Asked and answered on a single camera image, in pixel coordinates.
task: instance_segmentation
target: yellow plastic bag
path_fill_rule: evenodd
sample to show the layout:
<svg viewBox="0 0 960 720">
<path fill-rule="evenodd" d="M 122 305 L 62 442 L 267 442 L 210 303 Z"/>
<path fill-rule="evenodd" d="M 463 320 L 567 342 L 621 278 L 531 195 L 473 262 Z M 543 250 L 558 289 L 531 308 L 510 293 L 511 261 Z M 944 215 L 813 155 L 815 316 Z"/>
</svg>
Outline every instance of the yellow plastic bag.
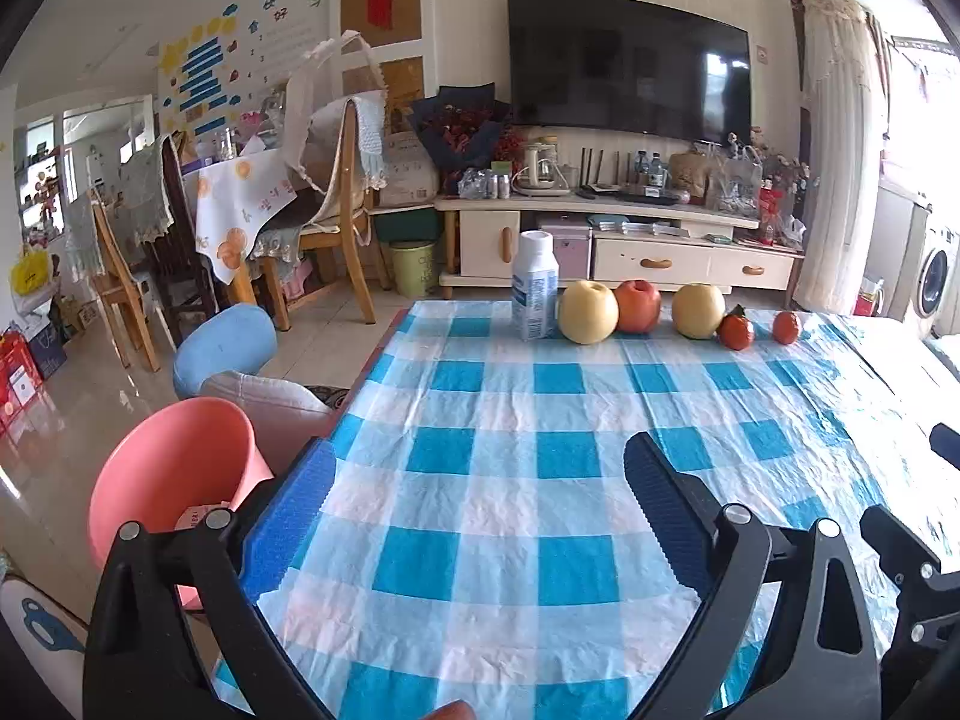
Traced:
<svg viewBox="0 0 960 720">
<path fill-rule="evenodd" d="M 24 247 L 19 261 L 10 269 L 10 286 L 18 295 L 30 295 L 50 279 L 50 265 L 43 248 Z"/>
</svg>

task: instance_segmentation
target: red box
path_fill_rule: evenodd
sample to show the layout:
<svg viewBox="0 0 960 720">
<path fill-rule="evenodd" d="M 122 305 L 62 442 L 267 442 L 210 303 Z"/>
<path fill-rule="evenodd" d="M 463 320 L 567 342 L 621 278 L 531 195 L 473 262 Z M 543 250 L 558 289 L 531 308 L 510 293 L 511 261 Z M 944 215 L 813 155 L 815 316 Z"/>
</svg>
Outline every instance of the red box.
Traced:
<svg viewBox="0 0 960 720">
<path fill-rule="evenodd" d="M 27 341 L 16 330 L 0 336 L 0 370 L 0 424 L 8 427 L 43 382 Z"/>
</svg>

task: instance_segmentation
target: tv stand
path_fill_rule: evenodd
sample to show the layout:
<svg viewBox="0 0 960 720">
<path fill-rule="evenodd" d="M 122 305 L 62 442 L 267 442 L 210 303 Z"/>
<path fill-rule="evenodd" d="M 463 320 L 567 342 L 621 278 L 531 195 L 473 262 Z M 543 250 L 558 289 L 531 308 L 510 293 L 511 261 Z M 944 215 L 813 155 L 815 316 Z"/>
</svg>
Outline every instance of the tv stand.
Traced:
<svg viewBox="0 0 960 720">
<path fill-rule="evenodd" d="M 434 207 L 443 212 L 446 262 L 440 286 L 448 300 L 455 287 L 510 287 L 523 211 L 622 214 L 669 220 L 688 230 L 689 238 L 594 231 L 590 275 L 611 287 L 642 278 L 673 292 L 685 284 L 706 282 L 724 293 L 733 287 L 780 290 L 788 304 L 803 261 L 802 254 L 780 247 L 711 244 L 704 240 L 705 235 L 732 238 L 734 230 L 755 230 L 760 225 L 751 218 L 698 205 L 583 199 L 572 194 L 492 200 L 438 197 Z"/>
</svg>

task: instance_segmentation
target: blue stool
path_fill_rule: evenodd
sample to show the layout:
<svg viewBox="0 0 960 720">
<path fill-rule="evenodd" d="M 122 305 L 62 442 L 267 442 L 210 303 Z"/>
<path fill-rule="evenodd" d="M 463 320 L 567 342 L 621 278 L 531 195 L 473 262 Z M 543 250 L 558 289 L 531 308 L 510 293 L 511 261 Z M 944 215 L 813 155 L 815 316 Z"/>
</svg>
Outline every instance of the blue stool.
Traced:
<svg viewBox="0 0 960 720">
<path fill-rule="evenodd" d="M 277 354 L 277 332 L 259 306 L 238 303 L 193 331 L 174 357 L 174 391 L 186 400 L 215 373 L 236 370 L 255 375 Z"/>
</svg>

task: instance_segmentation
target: wooden chair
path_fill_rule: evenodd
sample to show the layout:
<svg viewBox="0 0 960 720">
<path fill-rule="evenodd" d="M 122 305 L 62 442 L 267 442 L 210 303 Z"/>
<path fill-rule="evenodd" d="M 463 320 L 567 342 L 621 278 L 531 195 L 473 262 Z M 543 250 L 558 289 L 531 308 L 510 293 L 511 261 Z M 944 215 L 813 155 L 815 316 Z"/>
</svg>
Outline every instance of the wooden chair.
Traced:
<svg viewBox="0 0 960 720">
<path fill-rule="evenodd" d="M 170 201 L 170 214 L 174 223 L 166 235 L 151 244 L 144 244 L 143 248 L 147 252 L 150 273 L 157 284 L 160 305 L 170 327 L 170 334 L 174 344 L 179 346 L 184 342 L 184 333 L 179 326 L 181 314 L 202 311 L 205 319 L 212 319 L 217 313 L 217 303 L 210 274 L 200 261 L 202 255 L 197 253 L 193 221 L 187 209 L 184 185 L 179 177 L 181 166 L 170 138 L 163 139 L 160 161 L 163 185 Z M 184 281 L 192 281 L 194 290 L 184 302 L 175 304 L 171 297 L 171 286 Z"/>
<path fill-rule="evenodd" d="M 150 370 L 160 370 L 160 360 L 157 359 L 157 351 L 150 337 L 150 330 L 147 329 L 147 317 L 143 314 L 143 296 L 140 293 L 140 287 L 133 279 L 130 268 L 120 253 L 120 247 L 113 237 L 107 214 L 104 213 L 104 206 L 98 201 L 91 202 L 91 206 L 93 220 L 97 227 L 97 245 L 100 247 L 100 255 L 103 257 L 104 268 L 107 271 L 105 274 L 93 276 L 91 281 L 97 295 L 104 303 L 107 325 L 116 344 L 117 353 L 120 355 L 120 362 L 123 362 L 123 367 L 130 367 L 130 358 L 127 356 L 113 306 L 120 307 L 120 316 L 123 317 L 123 324 L 127 327 L 133 350 L 142 348 L 147 355 Z"/>
<path fill-rule="evenodd" d="M 283 289 L 280 284 L 280 276 L 277 273 L 277 261 L 272 257 L 261 257 L 260 264 L 263 268 L 263 274 L 266 277 L 267 289 L 270 290 L 270 297 L 275 306 L 274 321 L 278 330 L 290 329 L 290 312 L 301 307 L 311 300 L 319 298 L 321 295 L 336 289 L 337 285 L 342 283 L 337 279 L 336 265 L 333 261 L 333 248 L 339 247 L 344 252 L 344 261 L 347 263 L 347 275 L 353 285 L 353 291 L 356 293 L 357 302 L 360 304 L 360 310 L 363 312 L 364 321 L 367 324 L 375 324 L 376 316 L 373 312 L 373 300 L 370 297 L 370 290 L 367 288 L 367 281 L 364 277 L 363 266 L 360 264 L 360 254 L 357 247 L 357 234 L 364 235 L 370 230 L 371 250 L 373 251 L 373 261 L 376 265 L 377 277 L 383 289 L 390 288 L 389 276 L 387 275 L 387 266 L 383 262 L 383 255 L 380 252 L 380 246 L 376 242 L 376 236 L 373 234 L 373 222 L 368 214 L 361 214 L 354 218 L 353 198 L 356 180 L 356 155 L 357 155 L 357 112 L 356 105 L 352 100 L 347 102 L 346 111 L 344 111 L 344 123 L 340 130 L 340 146 L 338 157 L 333 166 L 334 175 L 336 175 L 336 191 L 338 194 L 340 213 L 337 220 L 339 232 L 316 232 L 311 231 L 310 225 L 304 228 L 299 238 L 299 248 L 301 251 L 316 252 L 320 275 L 326 283 L 322 288 L 314 290 L 312 293 L 304 295 L 302 298 L 290 302 L 286 301 Z M 363 207 L 367 210 L 373 208 L 373 193 L 367 191 L 364 196 Z"/>
</svg>

